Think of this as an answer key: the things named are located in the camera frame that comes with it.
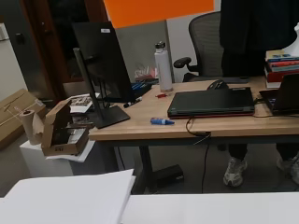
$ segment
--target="white table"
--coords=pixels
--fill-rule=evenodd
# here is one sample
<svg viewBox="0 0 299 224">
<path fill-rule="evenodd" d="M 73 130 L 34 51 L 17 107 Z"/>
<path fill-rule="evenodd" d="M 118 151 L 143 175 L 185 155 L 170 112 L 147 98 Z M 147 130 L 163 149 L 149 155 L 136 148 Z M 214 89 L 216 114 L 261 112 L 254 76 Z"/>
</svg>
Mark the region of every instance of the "white table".
<svg viewBox="0 0 299 224">
<path fill-rule="evenodd" d="M 29 141 L 22 144 L 20 149 L 31 177 L 52 177 L 102 174 L 100 150 L 94 147 L 97 147 L 94 141 L 89 141 L 79 156 L 60 156 L 65 159 L 45 158 L 41 146 L 32 146 Z"/>
<path fill-rule="evenodd" d="M 122 224 L 292 224 L 299 192 L 131 196 Z"/>
</svg>

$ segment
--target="closed laptop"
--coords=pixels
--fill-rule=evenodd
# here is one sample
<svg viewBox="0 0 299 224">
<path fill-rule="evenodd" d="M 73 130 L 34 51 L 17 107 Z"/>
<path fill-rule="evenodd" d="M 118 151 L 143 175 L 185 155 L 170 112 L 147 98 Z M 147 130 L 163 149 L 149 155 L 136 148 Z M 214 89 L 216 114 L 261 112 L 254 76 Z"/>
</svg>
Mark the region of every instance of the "closed laptop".
<svg viewBox="0 0 299 224">
<path fill-rule="evenodd" d="M 168 108 L 170 119 L 254 114 L 250 88 L 177 92 Z"/>
</svg>

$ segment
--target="mouse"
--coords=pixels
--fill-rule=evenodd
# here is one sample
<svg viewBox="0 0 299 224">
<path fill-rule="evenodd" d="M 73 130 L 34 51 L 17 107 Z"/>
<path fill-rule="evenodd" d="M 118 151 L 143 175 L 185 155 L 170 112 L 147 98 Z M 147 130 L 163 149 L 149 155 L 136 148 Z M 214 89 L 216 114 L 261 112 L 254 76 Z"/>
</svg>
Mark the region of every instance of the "mouse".
<svg viewBox="0 0 299 224">
<path fill-rule="evenodd" d="M 214 81 L 207 87 L 207 90 L 229 89 L 228 85 L 221 79 Z"/>
</svg>

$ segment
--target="computer monitor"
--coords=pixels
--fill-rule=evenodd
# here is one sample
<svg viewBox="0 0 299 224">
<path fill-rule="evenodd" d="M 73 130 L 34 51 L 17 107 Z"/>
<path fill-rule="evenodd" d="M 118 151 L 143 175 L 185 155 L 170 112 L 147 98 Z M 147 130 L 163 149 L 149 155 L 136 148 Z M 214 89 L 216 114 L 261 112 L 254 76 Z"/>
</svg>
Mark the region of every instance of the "computer monitor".
<svg viewBox="0 0 299 224">
<path fill-rule="evenodd" d="M 101 83 L 111 103 L 134 102 L 136 97 L 122 58 L 116 32 L 110 21 L 73 23 L 86 69 L 94 85 Z"/>
</svg>

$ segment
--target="person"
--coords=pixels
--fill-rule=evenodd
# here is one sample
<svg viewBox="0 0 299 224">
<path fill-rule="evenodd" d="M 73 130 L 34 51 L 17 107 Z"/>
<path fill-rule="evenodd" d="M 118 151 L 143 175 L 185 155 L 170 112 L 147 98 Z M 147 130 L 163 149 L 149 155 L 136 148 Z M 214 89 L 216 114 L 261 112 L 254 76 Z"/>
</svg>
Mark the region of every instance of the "person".
<svg viewBox="0 0 299 224">
<path fill-rule="evenodd" d="M 299 22 L 297 0 L 222 0 L 221 45 L 224 77 L 264 76 L 267 50 L 284 49 L 297 37 L 294 27 Z M 231 159 L 223 177 L 227 186 L 243 183 L 242 172 L 248 164 L 246 144 L 228 146 Z M 277 166 L 290 169 L 292 180 L 299 185 L 299 144 L 277 144 L 280 157 Z"/>
</svg>

